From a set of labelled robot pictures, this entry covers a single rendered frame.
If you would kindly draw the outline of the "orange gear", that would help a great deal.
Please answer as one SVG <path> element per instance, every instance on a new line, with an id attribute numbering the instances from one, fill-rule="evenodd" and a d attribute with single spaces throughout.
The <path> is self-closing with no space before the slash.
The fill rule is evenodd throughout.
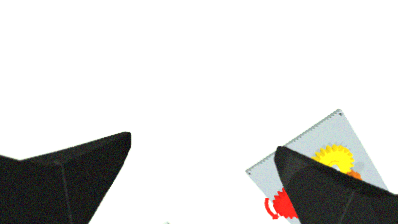
<path id="1" fill-rule="evenodd" d="M 356 177 L 356 178 L 359 178 L 360 180 L 362 180 L 360 177 L 361 177 L 361 174 L 359 174 L 358 172 L 355 172 L 355 171 L 352 171 L 351 170 L 351 172 L 349 172 L 349 173 L 347 173 L 347 175 L 352 175 L 352 176 L 354 176 L 354 177 Z"/>

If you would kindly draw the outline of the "grey board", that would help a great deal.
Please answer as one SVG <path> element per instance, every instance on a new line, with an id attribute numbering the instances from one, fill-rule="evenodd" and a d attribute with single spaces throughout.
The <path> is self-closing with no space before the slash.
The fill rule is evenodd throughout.
<path id="1" fill-rule="evenodd" d="M 333 144 L 342 145 L 350 150 L 353 155 L 351 158 L 354 159 L 351 162 L 353 167 L 349 167 L 350 171 L 361 174 L 360 178 L 363 181 L 390 191 L 353 127 L 339 108 L 283 146 L 302 155 L 316 157 L 315 152 L 321 152 L 320 148 L 325 150 L 327 145 L 332 148 Z M 273 200 L 276 200 L 274 196 L 279 195 L 277 191 L 282 192 L 284 188 L 273 161 L 274 154 L 275 151 L 245 170 L 246 175 L 273 205 Z"/>

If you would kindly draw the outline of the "red gear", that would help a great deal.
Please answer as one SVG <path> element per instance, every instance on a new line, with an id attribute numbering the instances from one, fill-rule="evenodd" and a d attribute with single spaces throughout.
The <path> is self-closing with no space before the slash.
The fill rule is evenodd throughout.
<path id="1" fill-rule="evenodd" d="M 285 216 L 285 218 L 287 218 L 289 216 L 290 219 L 292 219 L 292 217 L 297 217 L 294 209 L 292 208 L 292 204 L 288 198 L 288 195 L 285 191 L 284 188 L 282 188 L 282 192 L 277 191 L 279 195 L 275 195 L 275 199 L 273 200 L 273 207 L 276 211 L 276 213 L 279 213 L 280 216 Z"/>

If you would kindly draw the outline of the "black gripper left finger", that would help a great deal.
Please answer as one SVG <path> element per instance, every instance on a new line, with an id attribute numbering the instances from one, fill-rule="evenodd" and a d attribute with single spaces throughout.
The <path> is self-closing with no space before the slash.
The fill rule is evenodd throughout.
<path id="1" fill-rule="evenodd" d="M 89 224 L 131 144 L 123 131 L 22 160 L 0 154 L 0 224 Z"/>

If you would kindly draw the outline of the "yellow gear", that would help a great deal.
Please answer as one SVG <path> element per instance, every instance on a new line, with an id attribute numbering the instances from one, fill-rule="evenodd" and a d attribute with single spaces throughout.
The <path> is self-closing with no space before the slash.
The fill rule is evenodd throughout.
<path id="1" fill-rule="evenodd" d="M 347 174 L 347 172 L 351 172 L 349 167 L 353 167 L 351 162 L 353 162 L 354 159 L 351 158 L 353 155 L 349 149 L 346 147 L 344 148 L 342 145 L 336 146 L 336 144 L 333 144 L 332 148 L 327 145 L 325 150 L 320 148 L 320 151 L 321 152 L 315 152 L 316 157 L 312 156 L 311 158 L 331 167 L 336 164 L 343 173 Z"/>

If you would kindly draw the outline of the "red curved arrow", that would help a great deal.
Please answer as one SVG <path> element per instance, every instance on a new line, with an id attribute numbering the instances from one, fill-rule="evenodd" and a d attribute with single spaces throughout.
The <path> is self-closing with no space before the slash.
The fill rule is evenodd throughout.
<path id="1" fill-rule="evenodd" d="M 265 205 L 265 209 L 266 209 L 267 213 L 268 213 L 269 215 L 271 215 L 271 216 L 273 217 L 273 219 L 278 219 L 279 215 L 278 215 L 277 213 L 276 213 L 276 214 L 273 214 L 273 213 L 270 211 L 269 206 L 268 206 L 268 200 L 269 200 L 269 198 L 265 198 L 265 201 L 264 201 L 264 205 Z"/>

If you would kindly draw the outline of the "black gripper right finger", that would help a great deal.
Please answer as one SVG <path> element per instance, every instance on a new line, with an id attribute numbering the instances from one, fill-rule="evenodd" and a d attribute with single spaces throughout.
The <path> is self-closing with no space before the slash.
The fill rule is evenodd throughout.
<path id="1" fill-rule="evenodd" d="M 284 146 L 273 161 L 300 224 L 398 224 L 398 194 Z"/>

